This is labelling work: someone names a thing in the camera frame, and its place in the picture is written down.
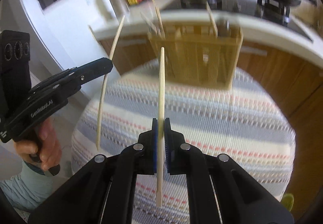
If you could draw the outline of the light green sleeve forearm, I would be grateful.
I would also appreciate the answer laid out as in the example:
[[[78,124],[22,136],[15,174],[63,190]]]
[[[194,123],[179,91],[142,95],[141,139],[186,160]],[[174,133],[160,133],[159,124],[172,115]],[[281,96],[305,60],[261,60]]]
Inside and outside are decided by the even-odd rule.
[[[41,205],[52,193],[53,177],[25,161],[18,175],[1,181],[1,189],[13,208],[28,216]]]

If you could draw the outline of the person's left hand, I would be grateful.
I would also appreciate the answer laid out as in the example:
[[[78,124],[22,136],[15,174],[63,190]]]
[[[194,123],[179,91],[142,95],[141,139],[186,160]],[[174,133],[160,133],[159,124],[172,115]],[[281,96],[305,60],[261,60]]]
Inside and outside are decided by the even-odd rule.
[[[57,166],[60,163],[62,149],[59,140],[56,136],[51,118],[47,118],[36,129],[37,137],[42,143],[39,150],[37,144],[31,140],[21,140],[14,142],[16,153],[27,163],[41,168],[43,171],[48,171],[50,168]],[[33,162],[29,155],[39,154],[40,164]]]

